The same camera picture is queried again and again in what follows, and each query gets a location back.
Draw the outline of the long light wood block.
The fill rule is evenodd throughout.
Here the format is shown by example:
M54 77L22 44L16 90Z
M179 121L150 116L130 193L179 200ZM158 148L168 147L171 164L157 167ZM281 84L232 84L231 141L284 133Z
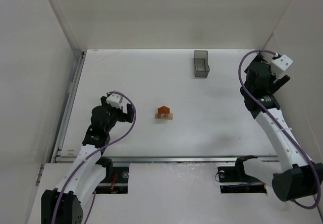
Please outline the long light wood block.
M171 114L169 118L166 118L165 115L163 115L162 117L157 117L157 115L155 115L155 119L156 120L172 120L173 119L173 115Z

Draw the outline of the orange triangular wood block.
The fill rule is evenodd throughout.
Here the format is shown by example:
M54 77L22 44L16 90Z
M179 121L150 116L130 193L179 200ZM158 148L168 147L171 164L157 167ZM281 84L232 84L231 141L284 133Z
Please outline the orange triangular wood block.
M166 106L161 106L157 109L157 113L158 114L169 114L170 113L170 109Z

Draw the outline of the smoky transparent plastic bin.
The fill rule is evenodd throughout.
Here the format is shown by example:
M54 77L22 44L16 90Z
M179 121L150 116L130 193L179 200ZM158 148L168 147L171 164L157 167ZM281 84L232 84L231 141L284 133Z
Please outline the smoky transparent plastic bin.
M208 51L195 50L194 51L194 77L207 78L210 72L208 64Z

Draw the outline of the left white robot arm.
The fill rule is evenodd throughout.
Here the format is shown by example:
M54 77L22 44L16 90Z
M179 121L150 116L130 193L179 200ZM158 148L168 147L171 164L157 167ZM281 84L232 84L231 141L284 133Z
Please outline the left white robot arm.
M110 131L116 123L130 123L134 127L137 112L129 100L127 110L122 102L128 99L118 91L111 91L101 97L101 104L91 111L91 124L88 127L82 146L72 166L62 180L52 189L45 190L41 197L41 223L85 223L84 206L90 197L95 196L98 184L112 168L108 159L102 159L105 150L123 140L124 135L112 141Z

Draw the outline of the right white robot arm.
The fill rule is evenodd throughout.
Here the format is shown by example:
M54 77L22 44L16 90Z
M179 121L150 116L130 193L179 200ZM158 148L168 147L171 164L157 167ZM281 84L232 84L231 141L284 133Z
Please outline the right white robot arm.
M245 70L238 68L240 92L252 117L264 130L279 159L280 170L270 169L255 156L236 160L242 175L257 178L273 188L283 202L316 196L311 209L321 198L322 163L314 163L296 141L286 124L280 105L274 94L290 80L284 72L293 64L286 55L271 51L273 58L267 62L263 50L256 55Z

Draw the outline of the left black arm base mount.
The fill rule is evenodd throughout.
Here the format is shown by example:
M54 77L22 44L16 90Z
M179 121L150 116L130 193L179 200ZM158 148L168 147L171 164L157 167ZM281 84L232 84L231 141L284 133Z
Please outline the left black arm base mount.
M95 189L97 194L128 193L129 163L113 162L110 158L102 157L96 164L106 171L105 178Z

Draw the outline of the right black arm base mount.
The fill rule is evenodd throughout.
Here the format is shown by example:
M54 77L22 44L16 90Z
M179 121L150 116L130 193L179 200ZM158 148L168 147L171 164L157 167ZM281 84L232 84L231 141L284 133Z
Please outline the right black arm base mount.
M234 163L220 163L217 165L215 180L220 183L221 194L266 194L265 183L245 173L244 162L258 159L257 156L248 155L238 157Z

